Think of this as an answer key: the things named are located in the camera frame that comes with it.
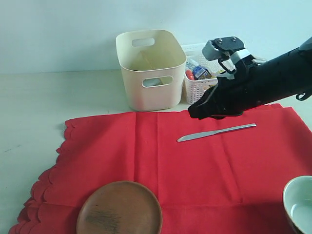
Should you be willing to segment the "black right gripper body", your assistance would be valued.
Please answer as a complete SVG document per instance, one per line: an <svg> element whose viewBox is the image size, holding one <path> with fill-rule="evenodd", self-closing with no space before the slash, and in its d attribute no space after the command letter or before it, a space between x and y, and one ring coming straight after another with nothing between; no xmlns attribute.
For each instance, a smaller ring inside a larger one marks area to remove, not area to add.
<svg viewBox="0 0 312 234"><path fill-rule="evenodd" d="M215 95L218 112L244 112L283 98L312 95L311 51L289 51L249 70L247 79Z"/></svg>

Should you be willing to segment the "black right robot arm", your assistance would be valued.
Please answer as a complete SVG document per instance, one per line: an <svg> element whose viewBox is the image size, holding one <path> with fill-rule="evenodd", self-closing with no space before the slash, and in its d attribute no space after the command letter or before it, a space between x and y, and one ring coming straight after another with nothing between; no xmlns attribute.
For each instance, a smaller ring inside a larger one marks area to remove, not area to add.
<svg viewBox="0 0 312 234"><path fill-rule="evenodd" d="M304 101L312 95L311 39L262 64L234 36L209 40L202 54L206 60L217 60L225 73L188 108L192 118L236 117L290 96Z"/></svg>

